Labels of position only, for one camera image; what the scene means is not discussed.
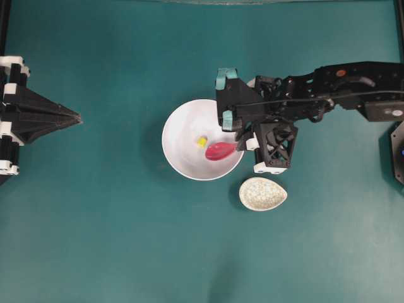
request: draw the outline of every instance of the yellow object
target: yellow object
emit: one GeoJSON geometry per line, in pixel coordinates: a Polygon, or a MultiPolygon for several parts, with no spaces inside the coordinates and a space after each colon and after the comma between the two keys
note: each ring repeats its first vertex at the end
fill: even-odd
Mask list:
{"type": "Polygon", "coordinates": [[[200,148],[204,148],[205,145],[207,144],[207,142],[208,142],[208,138],[207,138],[206,136],[201,136],[201,137],[199,137],[199,139],[197,140],[196,144],[198,144],[198,146],[199,146],[200,148]]]}

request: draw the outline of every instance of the white bowl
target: white bowl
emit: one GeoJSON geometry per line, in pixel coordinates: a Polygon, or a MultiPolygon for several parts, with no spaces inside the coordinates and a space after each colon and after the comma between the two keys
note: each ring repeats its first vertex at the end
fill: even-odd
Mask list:
{"type": "Polygon", "coordinates": [[[216,101],[199,99],[178,107],[167,119],[162,134],[164,155],[171,166],[184,177],[210,181],[223,177],[239,164],[244,152],[236,151],[227,158],[210,161],[205,158],[209,145],[234,143],[234,133],[222,131],[217,121],[216,101]],[[206,136],[204,148],[196,142],[206,136]]]}

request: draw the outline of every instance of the white clip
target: white clip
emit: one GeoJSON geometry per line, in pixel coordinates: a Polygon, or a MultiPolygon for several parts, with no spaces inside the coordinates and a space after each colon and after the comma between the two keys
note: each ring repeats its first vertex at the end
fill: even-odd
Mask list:
{"type": "Polygon", "coordinates": [[[254,137],[251,139],[248,139],[246,141],[246,147],[247,150],[255,150],[256,148],[259,148],[259,143],[257,140],[257,135],[255,133],[253,133],[254,137]]]}

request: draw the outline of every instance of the bowl rim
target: bowl rim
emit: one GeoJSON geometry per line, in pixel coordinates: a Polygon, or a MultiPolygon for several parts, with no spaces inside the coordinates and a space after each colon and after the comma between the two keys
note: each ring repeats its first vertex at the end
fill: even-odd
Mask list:
{"type": "Polygon", "coordinates": [[[231,172],[238,166],[238,164],[240,163],[241,159],[243,158],[243,156],[244,156],[244,150],[241,151],[240,157],[239,157],[239,159],[237,160],[237,162],[236,162],[236,163],[232,166],[232,168],[231,168],[229,171],[227,171],[226,173],[224,173],[224,174],[222,174],[222,175],[219,175],[219,176],[217,176],[217,177],[214,177],[214,178],[200,179],[200,178],[191,177],[190,175],[187,175],[187,174],[181,172],[179,169],[175,168],[174,165],[173,165],[173,164],[171,163],[171,161],[169,160],[169,158],[168,158],[168,156],[167,156],[167,154],[166,154],[165,148],[164,148],[164,134],[165,134],[167,122],[170,120],[171,116],[174,115],[174,113],[177,112],[177,110],[179,110],[182,106],[184,106],[184,105],[186,105],[186,104],[188,104],[188,103],[191,103],[191,102],[200,102],[200,101],[210,101],[210,102],[215,102],[215,103],[216,103],[216,100],[212,100],[212,99],[195,99],[195,100],[191,100],[191,101],[185,102],[185,103],[181,104],[180,106],[178,106],[178,107],[169,115],[169,117],[167,118],[167,120],[166,120],[165,123],[164,123],[163,131],[162,131],[162,148],[163,148],[163,153],[164,153],[165,159],[166,159],[167,162],[171,165],[171,167],[172,167],[176,172],[178,172],[180,175],[183,175],[184,177],[187,177],[188,179],[192,179],[192,180],[196,180],[196,181],[212,181],[212,180],[216,180],[216,179],[222,178],[222,177],[224,177],[225,175],[231,173],[231,172]]]}

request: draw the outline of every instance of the robot mount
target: robot mount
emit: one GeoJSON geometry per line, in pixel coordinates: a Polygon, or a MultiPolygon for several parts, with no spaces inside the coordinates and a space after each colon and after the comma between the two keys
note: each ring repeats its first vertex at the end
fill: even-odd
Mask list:
{"type": "Polygon", "coordinates": [[[20,146],[81,122],[78,113],[28,89],[29,76],[22,57],[0,57],[0,185],[20,173],[20,146]]]}

